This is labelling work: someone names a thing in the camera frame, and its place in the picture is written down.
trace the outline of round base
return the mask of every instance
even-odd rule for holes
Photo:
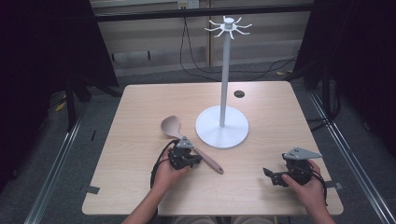
[[[236,147],[248,135],[248,120],[239,110],[226,106],[224,127],[220,127],[220,106],[204,110],[195,122],[198,136],[208,145],[219,149]]]

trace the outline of finger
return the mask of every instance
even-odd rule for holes
[[[169,158],[168,153],[169,153],[169,150],[170,150],[170,149],[171,149],[171,147],[167,148],[167,149],[165,150],[165,152],[163,153],[163,157],[162,157],[163,160],[166,160],[166,159]]]
[[[320,168],[318,167],[318,165],[312,160],[308,160],[308,162],[311,164],[312,169],[314,171],[318,172],[318,174],[320,174]]]
[[[289,175],[282,175],[282,179],[294,190],[299,190],[302,186],[293,180]]]
[[[183,168],[180,170],[180,172],[181,172],[182,174],[186,174],[190,169],[191,169],[190,166],[185,166],[185,167],[183,167]]]

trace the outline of human hand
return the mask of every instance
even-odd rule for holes
[[[308,160],[312,169],[320,174],[320,168],[311,160]],[[300,185],[288,175],[282,175],[283,180],[294,189],[298,199],[304,205],[308,214],[316,213],[318,210],[326,210],[326,203],[323,197],[323,186],[320,181],[313,176],[305,185]]]
[[[186,166],[180,170],[176,170],[172,167],[168,156],[170,149],[171,148],[169,147],[163,153],[160,165],[158,166],[157,174],[154,178],[154,189],[169,190],[184,174],[190,170],[190,166]]]

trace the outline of aluminum rail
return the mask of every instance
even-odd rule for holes
[[[320,116],[323,119],[326,119],[326,112],[323,109],[323,103],[321,102],[319,96],[313,91],[311,91],[310,96]],[[349,165],[349,168],[351,169],[353,175],[356,177],[358,183],[361,185],[361,189],[366,194],[367,199],[378,214],[379,219],[381,219],[381,222],[384,224],[395,224],[396,219],[390,212],[389,206],[387,205],[382,195],[378,192],[378,189],[375,187],[370,177],[361,167],[361,164],[355,157],[353,151],[347,143],[347,140],[341,134],[337,125],[333,121],[329,121],[327,124],[327,128],[332,135],[333,140],[340,149],[341,154],[344,156],[346,163]]]
[[[66,134],[61,149],[59,150],[58,156],[56,157],[55,162],[52,164],[52,167],[49,170],[49,175],[47,176],[47,179],[44,182],[43,187],[41,188],[40,192],[35,198],[35,203],[30,209],[29,214],[24,221],[24,224],[40,223],[40,220],[44,215],[44,211],[46,210],[47,205],[50,201],[52,192],[56,186],[56,182],[59,178],[59,174],[61,173],[62,168],[64,167],[64,162],[66,161],[67,155],[78,133],[81,119],[84,117],[84,114],[87,109],[87,104],[88,103],[84,103],[81,106],[82,108],[76,124],[74,125],[72,130]]]

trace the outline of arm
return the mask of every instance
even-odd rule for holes
[[[146,224],[155,213],[166,192],[176,184],[176,182],[190,170],[190,166],[186,166],[181,170],[175,170],[168,161],[168,151],[163,154],[161,164],[155,175],[154,185],[148,192],[143,201],[122,223]]]
[[[320,174],[320,169],[316,163],[309,161],[314,171]],[[317,224],[335,224],[334,220],[327,210],[326,203],[323,198],[323,186],[314,177],[311,180],[301,186],[295,182],[288,175],[282,175],[283,180],[294,189],[298,199],[304,205],[306,213],[314,220]]]

